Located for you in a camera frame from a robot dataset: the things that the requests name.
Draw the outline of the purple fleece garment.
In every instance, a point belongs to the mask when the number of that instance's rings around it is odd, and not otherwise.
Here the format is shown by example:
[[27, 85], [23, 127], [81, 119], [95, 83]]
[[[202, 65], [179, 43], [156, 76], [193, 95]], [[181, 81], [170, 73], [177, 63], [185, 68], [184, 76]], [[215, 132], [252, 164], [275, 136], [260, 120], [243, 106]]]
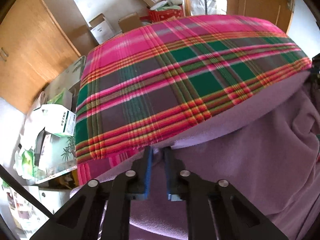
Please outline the purple fleece garment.
[[319, 215], [319, 92], [302, 71], [153, 144], [151, 192], [131, 205], [131, 239], [187, 239], [186, 208], [166, 194], [161, 148], [202, 179], [225, 179], [289, 239]]

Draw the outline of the white drawer cabinet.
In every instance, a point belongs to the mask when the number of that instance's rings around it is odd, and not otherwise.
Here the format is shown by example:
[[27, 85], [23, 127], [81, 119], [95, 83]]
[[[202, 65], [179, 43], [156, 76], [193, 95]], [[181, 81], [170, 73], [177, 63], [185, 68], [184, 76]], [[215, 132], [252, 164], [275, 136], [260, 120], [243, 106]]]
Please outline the white drawer cabinet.
[[[24, 188], [55, 214], [69, 200], [70, 192], [75, 186], [74, 181], [62, 181], [60, 177]], [[1, 217], [16, 239], [30, 239], [48, 220], [46, 215], [4, 180], [1, 180]]]

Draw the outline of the glass top side table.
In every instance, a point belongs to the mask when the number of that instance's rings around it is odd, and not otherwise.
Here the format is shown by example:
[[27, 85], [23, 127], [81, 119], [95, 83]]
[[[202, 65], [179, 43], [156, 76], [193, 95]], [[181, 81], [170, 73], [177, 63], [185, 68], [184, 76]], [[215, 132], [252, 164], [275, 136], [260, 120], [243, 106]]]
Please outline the glass top side table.
[[29, 185], [76, 169], [75, 113], [85, 63], [81, 56], [58, 75], [27, 113], [13, 168]]

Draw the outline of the green plastic package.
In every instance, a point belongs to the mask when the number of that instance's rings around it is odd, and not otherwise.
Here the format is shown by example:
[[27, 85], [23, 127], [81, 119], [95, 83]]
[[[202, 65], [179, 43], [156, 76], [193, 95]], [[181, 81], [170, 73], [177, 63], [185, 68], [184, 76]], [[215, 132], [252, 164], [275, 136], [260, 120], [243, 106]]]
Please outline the green plastic package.
[[34, 175], [34, 154], [31, 150], [19, 147], [14, 155], [13, 169], [23, 179], [30, 180]]

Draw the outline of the wooden door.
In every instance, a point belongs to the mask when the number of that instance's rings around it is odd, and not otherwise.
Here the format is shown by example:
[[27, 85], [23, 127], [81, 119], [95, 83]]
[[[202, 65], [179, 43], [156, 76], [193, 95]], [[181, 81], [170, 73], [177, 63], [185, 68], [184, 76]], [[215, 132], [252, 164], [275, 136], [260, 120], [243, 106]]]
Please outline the wooden door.
[[294, 0], [227, 0], [228, 15], [256, 17], [287, 33], [293, 18]]

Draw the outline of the white green tissue box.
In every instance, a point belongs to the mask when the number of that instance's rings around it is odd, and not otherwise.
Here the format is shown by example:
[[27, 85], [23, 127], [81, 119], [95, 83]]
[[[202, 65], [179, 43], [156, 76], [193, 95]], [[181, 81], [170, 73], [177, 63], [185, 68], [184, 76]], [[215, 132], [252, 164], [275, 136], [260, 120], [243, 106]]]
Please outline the white green tissue box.
[[32, 112], [34, 120], [46, 132], [57, 137], [72, 137], [76, 114], [59, 104], [44, 104]]

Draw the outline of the pink green plaid bedspread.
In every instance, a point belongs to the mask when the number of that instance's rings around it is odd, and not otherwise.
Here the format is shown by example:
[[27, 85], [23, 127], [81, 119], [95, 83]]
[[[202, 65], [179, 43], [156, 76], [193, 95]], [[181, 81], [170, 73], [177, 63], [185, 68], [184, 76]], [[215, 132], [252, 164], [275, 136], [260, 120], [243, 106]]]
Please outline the pink green plaid bedspread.
[[162, 21], [97, 46], [76, 108], [80, 184], [310, 67], [277, 26], [236, 15]]

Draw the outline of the white open cardboard box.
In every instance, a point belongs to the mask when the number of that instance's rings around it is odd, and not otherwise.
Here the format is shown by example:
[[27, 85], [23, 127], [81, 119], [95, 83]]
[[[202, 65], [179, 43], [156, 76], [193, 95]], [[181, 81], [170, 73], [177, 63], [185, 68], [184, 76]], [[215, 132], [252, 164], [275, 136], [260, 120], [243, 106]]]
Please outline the white open cardboard box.
[[91, 33], [99, 44], [106, 42], [116, 35], [116, 32], [104, 16], [99, 14], [93, 18], [89, 25], [91, 26]]

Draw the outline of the wooden wardrobe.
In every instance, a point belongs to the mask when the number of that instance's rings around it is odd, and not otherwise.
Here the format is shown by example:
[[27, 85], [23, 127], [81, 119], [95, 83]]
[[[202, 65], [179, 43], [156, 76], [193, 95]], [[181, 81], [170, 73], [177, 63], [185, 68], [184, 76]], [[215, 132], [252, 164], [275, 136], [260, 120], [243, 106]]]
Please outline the wooden wardrobe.
[[46, 85], [97, 44], [74, 0], [1, 0], [1, 98], [27, 113]]

